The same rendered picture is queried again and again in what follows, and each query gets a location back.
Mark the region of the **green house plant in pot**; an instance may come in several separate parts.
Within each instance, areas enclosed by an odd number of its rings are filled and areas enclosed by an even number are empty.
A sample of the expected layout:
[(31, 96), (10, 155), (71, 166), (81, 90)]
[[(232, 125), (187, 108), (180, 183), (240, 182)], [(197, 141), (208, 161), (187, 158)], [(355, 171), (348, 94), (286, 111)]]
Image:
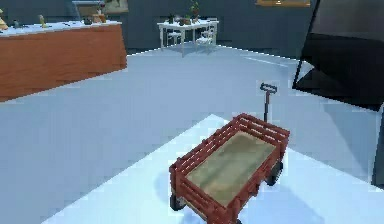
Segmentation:
[(191, 2), (190, 11), (192, 13), (192, 18), (194, 20), (197, 20), (199, 16), (199, 11), (200, 11), (199, 3), (197, 2), (197, 0), (190, 0), (190, 2)]

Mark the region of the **red wooden toy wagon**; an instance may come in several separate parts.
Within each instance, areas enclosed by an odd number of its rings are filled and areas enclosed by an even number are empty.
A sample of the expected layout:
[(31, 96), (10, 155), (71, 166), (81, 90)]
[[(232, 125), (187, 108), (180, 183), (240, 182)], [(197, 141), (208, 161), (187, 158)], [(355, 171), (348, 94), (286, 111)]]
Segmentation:
[(283, 170), (290, 132), (241, 113), (169, 167), (174, 211), (191, 208), (206, 224), (242, 224), (239, 214), (262, 183)]

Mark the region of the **brown box on counter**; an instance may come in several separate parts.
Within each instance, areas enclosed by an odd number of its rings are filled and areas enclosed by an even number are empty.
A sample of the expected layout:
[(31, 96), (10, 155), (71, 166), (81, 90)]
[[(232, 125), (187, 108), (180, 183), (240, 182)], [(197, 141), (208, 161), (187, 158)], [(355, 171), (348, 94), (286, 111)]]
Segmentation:
[(92, 15), (94, 23), (105, 23), (106, 16), (102, 13), (101, 10), (97, 10), (95, 14)]

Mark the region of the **white dining table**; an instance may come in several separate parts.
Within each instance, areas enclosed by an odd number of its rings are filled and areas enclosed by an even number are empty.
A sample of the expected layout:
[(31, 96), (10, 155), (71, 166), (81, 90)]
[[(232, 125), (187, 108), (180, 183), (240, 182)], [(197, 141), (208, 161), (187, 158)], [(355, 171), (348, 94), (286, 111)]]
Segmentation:
[(160, 47), (161, 49), (164, 48), (165, 31), (168, 29), (181, 32), (181, 49), (184, 49), (185, 33), (187, 31), (192, 32), (192, 42), (194, 44), (197, 44), (196, 30), (201, 28), (206, 29), (207, 27), (210, 27), (210, 26), (213, 26), (215, 28), (215, 36), (214, 36), (214, 43), (213, 43), (213, 45), (215, 45), (218, 24), (219, 24), (218, 20), (201, 20), (201, 19), (199, 19), (197, 22), (190, 22), (189, 24), (185, 24), (185, 25), (180, 25), (177, 22), (173, 22), (173, 23), (160, 22), (158, 23)]

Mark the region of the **white chair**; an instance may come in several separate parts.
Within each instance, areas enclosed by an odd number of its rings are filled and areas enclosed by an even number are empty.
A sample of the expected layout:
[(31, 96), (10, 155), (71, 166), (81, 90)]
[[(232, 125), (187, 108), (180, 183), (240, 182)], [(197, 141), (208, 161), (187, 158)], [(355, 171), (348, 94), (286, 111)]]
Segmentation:
[(198, 45), (212, 45), (214, 43), (215, 28), (207, 27), (201, 32), (201, 36), (196, 39)]
[(173, 41), (173, 44), (176, 45), (177, 41), (181, 39), (181, 32), (175, 31), (175, 30), (168, 30), (167, 31), (167, 41), (166, 43), (169, 43), (170, 40)]

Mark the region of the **brown wooden counter white top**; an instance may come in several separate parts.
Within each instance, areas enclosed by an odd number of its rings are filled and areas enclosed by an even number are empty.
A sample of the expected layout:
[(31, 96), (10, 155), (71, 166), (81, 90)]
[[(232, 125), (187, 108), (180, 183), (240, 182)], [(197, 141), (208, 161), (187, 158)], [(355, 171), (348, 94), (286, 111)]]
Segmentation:
[(121, 24), (54, 23), (0, 34), (0, 102), (127, 66)]

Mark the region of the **yellow framed wall picture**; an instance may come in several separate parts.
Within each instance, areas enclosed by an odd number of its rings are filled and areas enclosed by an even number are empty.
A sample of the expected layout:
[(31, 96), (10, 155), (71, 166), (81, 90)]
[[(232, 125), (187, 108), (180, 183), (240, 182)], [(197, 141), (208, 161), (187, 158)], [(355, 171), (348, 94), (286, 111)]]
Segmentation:
[(255, 0), (255, 4), (265, 7), (310, 7), (311, 0)]

